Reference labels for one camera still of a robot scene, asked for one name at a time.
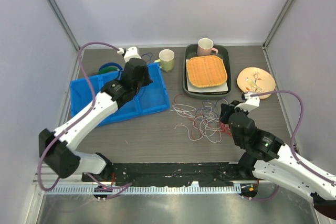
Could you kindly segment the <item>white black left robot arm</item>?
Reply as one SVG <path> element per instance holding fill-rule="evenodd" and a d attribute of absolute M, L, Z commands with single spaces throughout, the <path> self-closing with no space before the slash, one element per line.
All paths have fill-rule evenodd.
<path fill-rule="evenodd" d="M 67 123 L 39 134 L 40 158 L 60 177 L 75 172 L 92 173 L 105 182 L 112 174 L 111 163 L 103 155 L 77 152 L 80 142 L 106 117 L 131 101 L 143 86 L 152 83 L 144 60 L 130 59 L 119 79 L 107 82 L 95 98 Z"/>

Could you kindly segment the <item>woven orange basket tray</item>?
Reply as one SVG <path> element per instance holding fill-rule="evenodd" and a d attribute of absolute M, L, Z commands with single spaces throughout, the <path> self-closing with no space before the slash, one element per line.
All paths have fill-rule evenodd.
<path fill-rule="evenodd" d="M 197 88 L 217 87 L 228 79 L 223 60 L 214 55 L 189 59 L 186 63 L 186 70 L 191 85 Z"/>

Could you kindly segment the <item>beige plate with bird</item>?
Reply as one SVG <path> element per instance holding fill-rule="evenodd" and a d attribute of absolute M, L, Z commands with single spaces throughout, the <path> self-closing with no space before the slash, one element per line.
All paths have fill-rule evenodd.
<path fill-rule="evenodd" d="M 237 85 L 242 92 L 265 93 L 274 91 L 276 82 L 273 76 L 264 69 L 248 67 L 237 77 Z"/>

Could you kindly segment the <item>white square plate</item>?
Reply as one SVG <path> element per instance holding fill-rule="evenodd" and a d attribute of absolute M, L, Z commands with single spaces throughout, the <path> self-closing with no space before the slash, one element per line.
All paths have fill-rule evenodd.
<path fill-rule="evenodd" d="M 212 91 L 226 91 L 226 83 L 220 85 L 220 86 L 217 86 L 217 87 L 210 87 L 210 88 L 197 88 L 193 85 L 191 85 L 189 79 L 187 78 L 188 82 L 188 87 L 189 88 L 192 88 L 192 91 L 196 91 L 196 92 L 201 92 L 201 91 L 204 91 L 204 92 L 212 92 Z"/>

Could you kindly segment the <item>dark grey serving tray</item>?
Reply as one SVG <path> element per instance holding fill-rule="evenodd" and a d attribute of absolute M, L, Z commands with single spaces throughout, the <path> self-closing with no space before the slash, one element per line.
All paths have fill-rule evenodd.
<path fill-rule="evenodd" d="M 224 63 L 224 67 L 228 75 L 228 78 L 226 81 L 226 87 L 227 87 L 226 91 L 196 92 L 196 91 L 192 91 L 192 88 L 188 87 L 186 64 L 188 60 L 197 56 L 197 47 L 198 47 L 197 44 L 190 44 L 185 49 L 185 57 L 184 57 L 185 62 L 184 62 L 184 67 L 183 67 L 183 90 L 184 92 L 189 97 L 197 98 L 197 99 L 220 99 L 220 98 L 227 96 L 232 89 L 230 58 L 229 58 L 229 53 L 227 49 L 223 45 L 220 45 L 220 44 L 215 44 L 214 47 L 218 49 L 217 56 L 219 56 L 222 59 Z"/>

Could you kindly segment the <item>pink ceramic mug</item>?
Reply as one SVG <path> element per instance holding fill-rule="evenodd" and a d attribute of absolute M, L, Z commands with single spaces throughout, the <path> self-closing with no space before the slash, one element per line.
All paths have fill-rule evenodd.
<path fill-rule="evenodd" d="M 214 43 L 209 38 L 201 38 L 197 44 L 198 56 L 209 56 L 211 54 L 218 54 L 218 49 L 214 47 Z"/>

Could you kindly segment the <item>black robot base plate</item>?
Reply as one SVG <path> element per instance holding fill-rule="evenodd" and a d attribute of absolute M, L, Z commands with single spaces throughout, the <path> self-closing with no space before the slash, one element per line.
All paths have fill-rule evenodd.
<path fill-rule="evenodd" d="M 133 187 L 229 186 L 235 181 L 254 181 L 252 173 L 240 174 L 239 165 L 229 162 L 209 163 L 115 163 L 106 182 Z"/>

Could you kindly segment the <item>light green ceramic mug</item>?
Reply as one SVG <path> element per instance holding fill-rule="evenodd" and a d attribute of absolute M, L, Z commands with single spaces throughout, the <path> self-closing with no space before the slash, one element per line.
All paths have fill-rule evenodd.
<path fill-rule="evenodd" d="M 175 53 L 170 49 L 163 49 L 159 52 L 159 58 L 154 61 L 158 63 L 164 72 L 170 72 L 174 68 Z"/>

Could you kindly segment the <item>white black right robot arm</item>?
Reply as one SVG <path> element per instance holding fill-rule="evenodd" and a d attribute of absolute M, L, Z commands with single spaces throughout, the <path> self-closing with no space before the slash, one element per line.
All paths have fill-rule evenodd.
<path fill-rule="evenodd" d="M 237 173 L 242 179 L 267 180 L 313 204 L 322 215 L 335 219 L 335 175 L 298 155 L 275 135 L 255 126 L 248 113 L 258 103 L 222 104 L 220 121 L 230 128 L 236 146 L 245 152 Z"/>

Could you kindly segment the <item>blue plastic compartment bin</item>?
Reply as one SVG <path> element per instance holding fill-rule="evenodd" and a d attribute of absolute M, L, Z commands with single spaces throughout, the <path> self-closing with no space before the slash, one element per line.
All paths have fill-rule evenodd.
<path fill-rule="evenodd" d="M 152 83 L 141 88 L 133 100 L 105 118 L 99 126 L 162 112 L 170 108 L 169 95 L 159 64 L 149 64 L 148 70 Z M 72 81 L 70 84 L 70 116 L 78 114 L 91 101 L 92 94 L 86 80 L 82 78 Z"/>

